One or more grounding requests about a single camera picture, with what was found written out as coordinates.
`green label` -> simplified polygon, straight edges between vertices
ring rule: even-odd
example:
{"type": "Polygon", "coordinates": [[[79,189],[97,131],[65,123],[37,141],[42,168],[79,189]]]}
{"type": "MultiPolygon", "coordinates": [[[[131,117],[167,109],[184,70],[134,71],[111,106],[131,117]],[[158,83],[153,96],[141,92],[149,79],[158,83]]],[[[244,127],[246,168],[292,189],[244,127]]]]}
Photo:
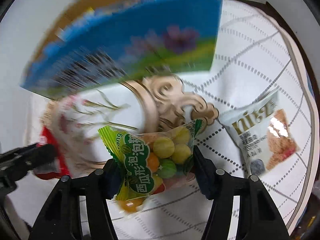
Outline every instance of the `green label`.
{"type": "Polygon", "coordinates": [[[147,167],[149,146],[131,134],[124,135],[123,142],[120,148],[125,158],[129,187],[138,193],[149,193],[154,187],[152,172],[147,167]]]}

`purple flower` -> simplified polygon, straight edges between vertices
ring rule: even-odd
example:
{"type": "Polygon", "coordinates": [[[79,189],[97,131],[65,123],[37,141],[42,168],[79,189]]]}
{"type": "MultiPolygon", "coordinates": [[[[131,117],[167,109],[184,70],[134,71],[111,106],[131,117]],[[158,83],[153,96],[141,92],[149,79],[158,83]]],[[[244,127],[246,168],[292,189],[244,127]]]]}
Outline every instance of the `purple flower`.
{"type": "Polygon", "coordinates": [[[170,26],[163,34],[164,46],[176,54],[193,50],[199,33],[192,28],[180,30],[179,26],[170,26]]]}
{"type": "Polygon", "coordinates": [[[132,36],[131,44],[131,46],[125,49],[126,52],[131,55],[141,56],[146,51],[155,52],[162,45],[162,41],[154,31],[150,30],[144,36],[144,39],[132,36]]]}

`green candy package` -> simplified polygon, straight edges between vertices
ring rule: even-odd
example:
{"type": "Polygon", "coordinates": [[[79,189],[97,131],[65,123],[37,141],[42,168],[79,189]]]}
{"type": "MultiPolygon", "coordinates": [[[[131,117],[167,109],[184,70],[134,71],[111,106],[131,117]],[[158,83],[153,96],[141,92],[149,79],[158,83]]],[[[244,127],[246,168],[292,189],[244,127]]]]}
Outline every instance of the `green candy package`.
{"type": "Polygon", "coordinates": [[[197,119],[167,132],[139,135],[111,126],[99,129],[122,174],[115,200],[145,197],[192,181],[193,141],[201,125],[197,119]]]}

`snack package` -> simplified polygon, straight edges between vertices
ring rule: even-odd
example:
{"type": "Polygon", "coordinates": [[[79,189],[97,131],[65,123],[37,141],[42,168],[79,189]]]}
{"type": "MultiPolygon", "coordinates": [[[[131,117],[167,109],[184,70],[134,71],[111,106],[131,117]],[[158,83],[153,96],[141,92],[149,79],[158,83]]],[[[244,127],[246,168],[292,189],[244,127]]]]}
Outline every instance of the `snack package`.
{"type": "Polygon", "coordinates": [[[240,147],[249,176],[265,174],[298,150],[277,101],[277,90],[273,90],[260,101],[219,117],[240,147]]]}
{"type": "Polygon", "coordinates": [[[193,120],[168,132],[136,136],[110,126],[99,129],[123,175],[115,200],[157,194],[193,180],[193,141],[201,125],[201,120],[193,120]]]}
{"type": "Polygon", "coordinates": [[[42,129],[39,143],[37,147],[45,144],[52,144],[57,152],[57,157],[54,162],[44,164],[33,170],[33,173],[40,179],[48,180],[54,178],[61,178],[64,175],[70,175],[68,167],[65,162],[63,154],[59,150],[57,140],[54,138],[52,133],[45,126],[42,129]]]}
{"type": "Polygon", "coordinates": [[[208,71],[221,7],[222,0],[120,0],[90,9],[27,66],[22,87],[58,100],[155,74],[208,71]]]}

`orange gumball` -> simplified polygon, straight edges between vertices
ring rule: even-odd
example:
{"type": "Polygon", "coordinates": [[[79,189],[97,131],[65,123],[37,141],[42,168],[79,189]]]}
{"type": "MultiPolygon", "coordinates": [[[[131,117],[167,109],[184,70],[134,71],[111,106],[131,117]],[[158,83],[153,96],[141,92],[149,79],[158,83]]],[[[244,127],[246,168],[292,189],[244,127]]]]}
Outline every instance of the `orange gumball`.
{"type": "Polygon", "coordinates": [[[141,206],[143,201],[146,198],[141,197],[141,198],[135,198],[132,200],[126,200],[126,201],[122,201],[119,200],[117,201],[117,204],[124,210],[127,211],[128,213],[135,213],[137,212],[137,207],[141,206]]]}
{"type": "Polygon", "coordinates": [[[147,166],[152,172],[156,172],[159,165],[160,163],[158,157],[153,152],[150,152],[149,157],[147,158],[147,166]]]}

